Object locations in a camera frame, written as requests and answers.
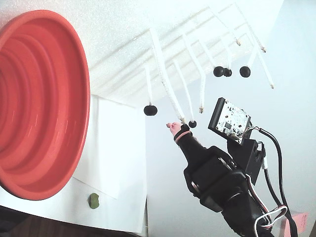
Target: pink tag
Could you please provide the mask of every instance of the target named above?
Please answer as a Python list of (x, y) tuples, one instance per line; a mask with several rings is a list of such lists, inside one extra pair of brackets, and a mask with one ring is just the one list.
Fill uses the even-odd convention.
[[(298, 213), (298, 214), (294, 214), (293, 220), (296, 223), (297, 226), (297, 233), (300, 234), (302, 232), (305, 231), (305, 225), (306, 225), (306, 220), (307, 220), (307, 215), (308, 213)], [(289, 221), (286, 220), (285, 221), (285, 229), (284, 229), (284, 237), (291, 237), (291, 233), (290, 233), (290, 224)]]

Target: white wall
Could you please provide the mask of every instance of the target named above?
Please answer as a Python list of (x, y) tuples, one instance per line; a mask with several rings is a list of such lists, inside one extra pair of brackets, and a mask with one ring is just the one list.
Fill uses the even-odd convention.
[[(270, 131), (279, 140), (288, 204), (294, 211), (309, 213), (306, 231), (300, 237), (309, 236), (316, 219), (315, 13), (315, 1), (284, 2), (264, 55), (276, 84), (274, 90), (270, 89), (259, 60), (254, 63), (250, 78), (239, 75), (239, 68), (247, 58), (233, 63), (231, 78), (207, 77), (203, 115), (198, 114), (199, 81), (189, 86), (197, 120), (193, 133), (204, 146), (216, 145), (226, 151), (225, 140), (207, 129), (219, 97), (243, 108), (252, 116), (253, 124)], [(176, 95), (188, 115), (184, 91)], [(186, 160), (165, 126), (177, 120), (175, 113), (167, 98), (155, 105), (158, 114), (146, 119), (150, 237), (237, 236), (220, 213), (201, 206), (187, 190), (183, 176)], [(253, 132), (252, 138), (266, 143), (270, 176), (277, 191), (277, 154), (273, 143), (257, 132)], [(275, 207), (262, 171), (256, 190), (269, 208)]]

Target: black cable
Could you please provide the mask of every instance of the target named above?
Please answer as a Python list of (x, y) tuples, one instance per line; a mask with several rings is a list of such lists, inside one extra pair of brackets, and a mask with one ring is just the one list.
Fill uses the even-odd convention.
[(282, 203), (281, 203), (280, 200), (277, 198), (276, 193), (274, 192), (273, 187), (272, 187), (272, 185), (271, 185), (270, 178), (269, 178), (269, 173), (268, 173), (268, 169), (265, 169), (265, 177), (266, 177), (266, 181), (267, 181), (267, 185), (268, 185), (269, 191), (270, 191), (270, 193), (271, 193), (273, 199), (275, 200), (275, 202), (276, 202), (276, 204), (277, 204), (278, 206), (281, 206)]
[[(259, 132), (262, 133), (263, 135), (269, 137), (274, 145), (276, 146), (276, 150), (277, 150), (277, 157), (278, 157), (278, 183), (279, 183), (279, 189), (280, 189), (280, 194), (281, 194), (281, 199), (284, 203), (284, 205), (287, 206), (287, 212), (285, 214), (286, 218), (288, 219), (289, 221), (289, 224), (290, 224), (290, 232), (291, 232), (291, 237), (297, 237), (297, 227), (296, 227), (296, 223), (295, 221), (293, 220), (292, 216), (291, 216), (291, 212), (290, 212), (290, 209), (287, 205), (287, 202), (286, 202), (286, 199), (285, 199), (285, 195), (284, 195), (284, 190), (283, 190), (283, 177), (282, 177), (282, 153), (281, 153), (281, 147), (277, 141), (277, 139), (269, 132), (267, 132), (266, 130), (262, 129), (262, 128), (259, 128)], [(279, 201), (279, 199), (277, 198), (273, 188), (272, 188), (272, 185), (271, 185), (271, 182), (270, 182), (270, 179), (269, 179), (269, 174), (268, 174), (268, 171), (265, 170), (265, 176), (266, 176), (266, 181), (267, 181), (267, 184), (268, 184), (268, 187), (269, 187), (269, 191), (273, 197), (273, 199), (275, 200), (275, 202), (277, 203), (277, 205), (281, 205), (281, 202)]]

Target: white sheet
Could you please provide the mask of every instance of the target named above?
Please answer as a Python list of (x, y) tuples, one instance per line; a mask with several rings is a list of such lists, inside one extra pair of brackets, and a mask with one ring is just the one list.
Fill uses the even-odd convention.
[(87, 138), (73, 177), (118, 198), (123, 161), (135, 151), (136, 114), (130, 106), (92, 95)]

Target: circuit board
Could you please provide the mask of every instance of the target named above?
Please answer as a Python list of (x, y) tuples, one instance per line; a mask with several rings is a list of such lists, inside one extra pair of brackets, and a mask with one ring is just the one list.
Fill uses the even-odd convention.
[(219, 98), (208, 128), (241, 144), (246, 137), (244, 133), (250, 126), (250, 119), (244, 110), (224, 98)]

